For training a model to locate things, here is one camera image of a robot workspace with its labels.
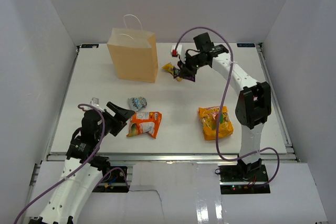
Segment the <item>yellow snack bar packet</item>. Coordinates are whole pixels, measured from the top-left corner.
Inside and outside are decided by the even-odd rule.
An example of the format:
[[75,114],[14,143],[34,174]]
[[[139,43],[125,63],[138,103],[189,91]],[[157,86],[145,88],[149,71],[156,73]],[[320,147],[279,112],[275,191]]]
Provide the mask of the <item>yellow snack bar packet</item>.
[[168,72],[173,76],[173,78],[177,81],[182,81],[183,79],[180,77],[180,69],[177,68],[176,66],[172,65],[171,63],[165,64],[162,69],[165,72]]

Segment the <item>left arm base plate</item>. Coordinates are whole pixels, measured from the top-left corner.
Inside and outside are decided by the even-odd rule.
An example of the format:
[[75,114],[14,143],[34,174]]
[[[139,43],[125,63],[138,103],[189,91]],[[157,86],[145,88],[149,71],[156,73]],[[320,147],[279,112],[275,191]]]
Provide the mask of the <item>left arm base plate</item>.
[[119,169],[112,171],[95,189],[93,193],[127,193],[129,191],[125,184],[125,175],[128,174],[127,166],[120,166]]

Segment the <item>purple M&M's packet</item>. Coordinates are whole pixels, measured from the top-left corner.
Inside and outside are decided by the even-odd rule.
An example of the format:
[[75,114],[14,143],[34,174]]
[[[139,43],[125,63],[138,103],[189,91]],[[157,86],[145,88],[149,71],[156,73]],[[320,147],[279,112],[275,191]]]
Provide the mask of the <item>purple M&M's packet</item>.
[[192,75],[187,69],[174,68],[173,77],[177,81],[188,80],[195,82],[195,75]]

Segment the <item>aluminium table edge rail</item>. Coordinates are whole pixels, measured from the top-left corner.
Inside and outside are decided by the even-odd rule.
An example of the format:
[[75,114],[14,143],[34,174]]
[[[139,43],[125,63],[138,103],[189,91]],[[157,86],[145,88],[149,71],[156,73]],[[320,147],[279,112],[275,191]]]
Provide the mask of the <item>aluminium table edge rail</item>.
[[[98,154],[100,156],[109,157],[111,161],[219,161],[224,162],[215,154]],[[296,161],[294,153],[280,154],[281,161]],[[276,154],[262,154],[262,160],[276,161]],[[65,155],[52,154],[47,157],[47,161],[63,161]]]

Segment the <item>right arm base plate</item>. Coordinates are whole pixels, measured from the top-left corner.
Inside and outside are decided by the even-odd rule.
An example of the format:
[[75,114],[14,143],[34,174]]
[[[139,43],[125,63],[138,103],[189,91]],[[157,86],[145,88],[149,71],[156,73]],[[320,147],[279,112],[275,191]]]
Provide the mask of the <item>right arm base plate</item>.
[[214,173],[219,176],[222,195],[269,194],[270,186],[265,165],[246,175],[237,165],[218,166]]

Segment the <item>silver Himalaya snack packet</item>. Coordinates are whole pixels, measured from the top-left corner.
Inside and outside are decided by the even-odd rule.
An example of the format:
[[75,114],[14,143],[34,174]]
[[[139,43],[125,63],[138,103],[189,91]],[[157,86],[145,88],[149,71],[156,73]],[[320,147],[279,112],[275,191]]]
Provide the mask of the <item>silver Himalaya snack packet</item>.
[[132,111],[137,112],[147,106],[147,101],[144,97],[132,97],[128,98],[128,105]]

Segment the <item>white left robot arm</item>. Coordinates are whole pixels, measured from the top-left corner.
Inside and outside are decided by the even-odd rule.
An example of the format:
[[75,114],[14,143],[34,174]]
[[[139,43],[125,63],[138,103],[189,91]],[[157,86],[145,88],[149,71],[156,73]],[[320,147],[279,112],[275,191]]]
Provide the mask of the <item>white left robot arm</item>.
[[107,181],[113,172],[127,179],[123,168],[111,166],[108,157],[98,150],[105,136],[117,136],[135,114],[111,102],[102,110],[96,105],[79,104],[84,112],[81,127],[71,137],[59,181],[33,199],[31,206],[47,193],[51,197],[41,213],[29,223],[77,223],[92,191]]

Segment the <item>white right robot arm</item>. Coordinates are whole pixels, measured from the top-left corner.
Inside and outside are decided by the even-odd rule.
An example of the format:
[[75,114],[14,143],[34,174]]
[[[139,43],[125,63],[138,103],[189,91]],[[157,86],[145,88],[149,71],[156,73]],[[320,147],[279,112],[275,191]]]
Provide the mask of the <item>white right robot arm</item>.
[[194,37],[196,54],[190,55],[178,44],[171,55],[179,59],[178,77],[192,79],[199,68],[209,66],[226,79],[226,87],[232,87],[238,95],[236,119],[241,125],[241,147],[235,161],[238,177],[247,182],[261,168],[261,133],[271,114],[271,87],[268,82],[259,82],[234,62],[229,43],[215,45],[208,33]]

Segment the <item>large yellow candy bag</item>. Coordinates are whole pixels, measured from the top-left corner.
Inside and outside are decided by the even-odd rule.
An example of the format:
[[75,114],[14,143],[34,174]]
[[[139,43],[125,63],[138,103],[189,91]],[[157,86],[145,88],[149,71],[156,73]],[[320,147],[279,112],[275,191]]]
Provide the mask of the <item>large yellow candy bag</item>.
[[[216,139],[217,118],[220,111],[219,106],[198,108],[198,117],[202,125],[203,136],[206,141]],[[232,135],[234,128],[229,119],[228,110],[223,106],[219,118],[218,138],[225,138]]]

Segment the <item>brown paper bag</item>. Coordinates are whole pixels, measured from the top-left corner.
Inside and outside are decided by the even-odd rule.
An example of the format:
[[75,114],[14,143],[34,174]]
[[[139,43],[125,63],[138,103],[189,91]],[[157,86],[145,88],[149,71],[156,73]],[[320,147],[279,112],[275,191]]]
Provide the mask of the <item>brown paper bag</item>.
[[[139,29],[127,26],[126,18],[135,18]],[[132,14],[123,16],[124,28],[113,28],[107,47],[119,79],[154,83],[158,73],[156,35],[143,29]]]

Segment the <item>orange snack packet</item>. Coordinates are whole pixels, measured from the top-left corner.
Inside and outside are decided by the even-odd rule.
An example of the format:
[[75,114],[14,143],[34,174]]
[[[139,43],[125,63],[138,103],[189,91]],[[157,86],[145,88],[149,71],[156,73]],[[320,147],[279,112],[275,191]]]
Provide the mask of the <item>orange snack packet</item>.
[[136,112],[131,120],[127,137],[148,134],[156,138],[162,121],[160,112]]

